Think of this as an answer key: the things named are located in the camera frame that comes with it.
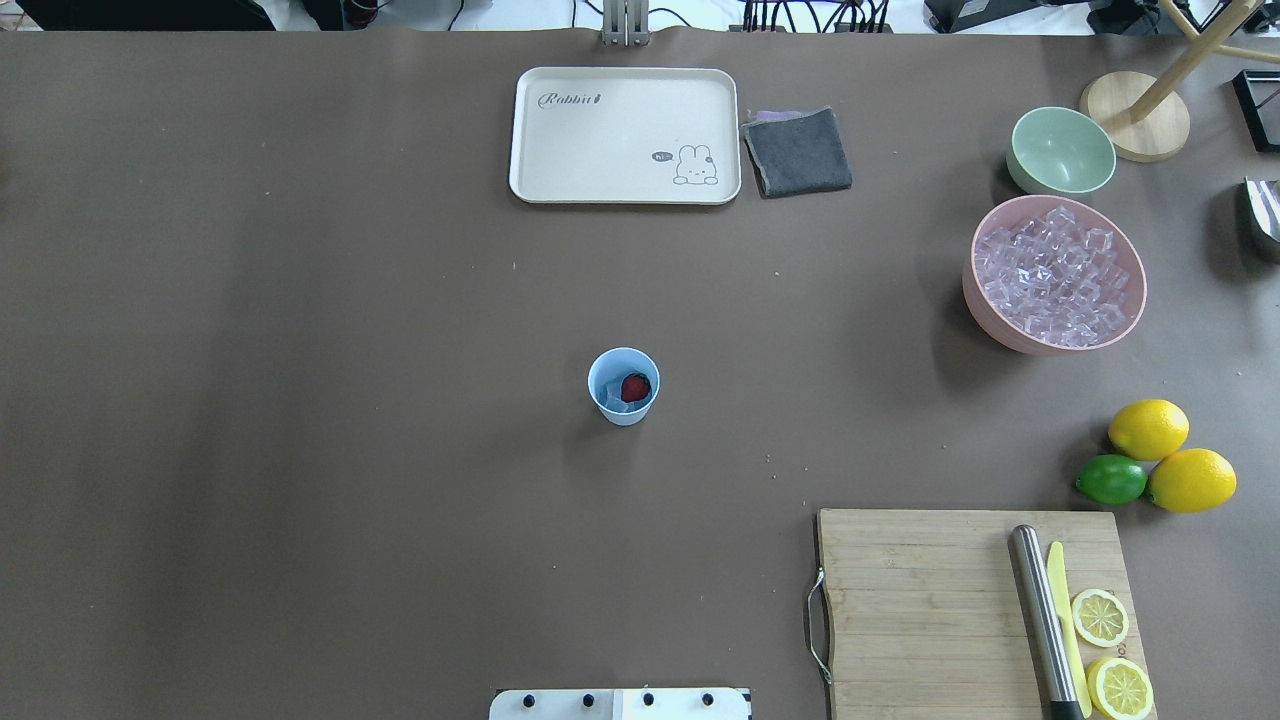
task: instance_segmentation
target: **wooden base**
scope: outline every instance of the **wooden base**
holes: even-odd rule
[[[1192,129],[1187,104],[1170,92],[1146,118],[1134,122],[1129,109],[1156,78],[1120,70],[1089,83],[1080,96],[1080,111],[1093,118],[1111,137],[1116,155],[1135,163],[1155,163],[1172,158]]]

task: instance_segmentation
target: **rabbit illustration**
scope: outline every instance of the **rabbit illustration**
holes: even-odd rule
[[[712,160],[712,149],[705,145],[694,147],[685,145],[680,149],[680,164],[676,165],[676,177],[671,181],[676,184],[716,184],[716,163]]]

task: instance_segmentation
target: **black cable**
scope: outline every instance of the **black cable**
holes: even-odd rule
[[[1146,5],[1147,17],[1151,19],[1151,35],[1160,35],[1160,18],[1164,14],[1160,12],[1160,5]]]
[[[453,19],[449,20],[449,27],[447,27],[444,29],[453,29],[453,23],[458,22],[458,15],[462,14],[462,8],[466,8],[466,6],[467,6],[467,0],[458,0],[458,12],[453,13]]]
[[[750,20],[750,18],[751,18],[751,15],[750,15],[751,4],[755,3],[756,0],[737,0],[737,1],[744,5],[744,8],[742,8],[742,29],[746,31],[748,26],[751,23],[751,20]],[[805,8],[809,9],[809,15],[813,17],[813,31],[814,32],[823,32],[823,29],[822,29],[822,20],[818,19],[818,10],[814,9],[813,4],[814,3],[838,3],[838,4],[844,5],[847,0],[778,0],[778,1],[783,4],[783,9],[786,9],[786,10],[791,9],[791,3],[804,3]]]
[[[1217,5],[1215,5],[1213,9],[1208,12],[1208,15],[1204,17],[1204,22],[1199,24],[1198,29],[1203,31],[1210,26],[1210,23],[1217,19],[1217,17],[1222,14],[1222,10],[1226,9],[1228,3],[1231,0],[1217,0]]]
[[[787,12],[787,24],[791,26],[791,32],[799,32],[796,29],[796,19],[791,15],[791,5],[783,3],[782,0],[773,4],[773,18],[769,19],[769,29],[778,32],[778,8]]]
[[[243,6],[246,10],[253,13],[255,15],[262,18],[266,22],[271,22],[271,18],[266,14],[266,10],[261,5],[253,3],[253,0],[236,0],[238,5]]]
[[[380,5],[374,5],[372,8],[366,8],[365,5],[356,3],[356,0],[347,0],[347,4],[356,8],[357,10],[364,10],[366,13],[376,13],[378,10],[381,10],[383,8],[390,5],[394,1],[396,0],[387,0],[385,3],[381,3]]]
[[[654,8],[654,9],[649,10],[650,15],[654,14],[654,13],[671,13],[672,15],[676,15],[676,19],[678,19],[682,23],[685,23],[685,27],[694,27],[694,26],[689,24],[689,20],[686,20],[685,18],[681,18],[680,13],[672,10],[671,8]]]
[[[829,18],[827,18],[827,23],[822,26],[822,31],[820,31],[820,32],[827,32],[828,29],[831,29],[831,26],[832,26],[832,24],[837,24],[837,26],[838,26],[838,24],[840,24],[840,20],[837,20],[836,18],[837,18],[838,15],[844,14],[844,12],[845,12],[845,8],[846,8],[847,5],[849,5],[849,0],[841,0],[841,1],[840,1],[840,5],[838,5],[838,6],[836,8],[836,12],[835,12],[835,13],[832,13],[832,14],[831,14],[831,17],[829,17]]]

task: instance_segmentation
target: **plastic knife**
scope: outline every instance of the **plastic knife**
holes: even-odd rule
[[[1075,639],[1075,623],[1071,620],[1071,594],[1066,588],[1066,559],[1062,556],[1062,543],[1048,543],[1048,560],[1044,562],[1048,573],[1048,589],[1053,593],[1053,610],[1062,621],[1062,642],[1066,646],[1066,662],[1071,667],[1071,680],[1075,683],[1075,700],[1080,703],[1080,715],[1093,715],[1093,701],[1084,687],[1084,662],[1080,661],[1080,644]]]

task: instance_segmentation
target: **wooden stand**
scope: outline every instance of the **wooden stand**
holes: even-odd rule
[[[1080,96],[1080,110],[1102,126],[1116,155],[1138,163],[1171,158],[1187,143],[1192,126],[1187,104],[1174,88],[1261,4],[1243,0],[1228,5],[1158,78],[1120,70],[1091,82]]]

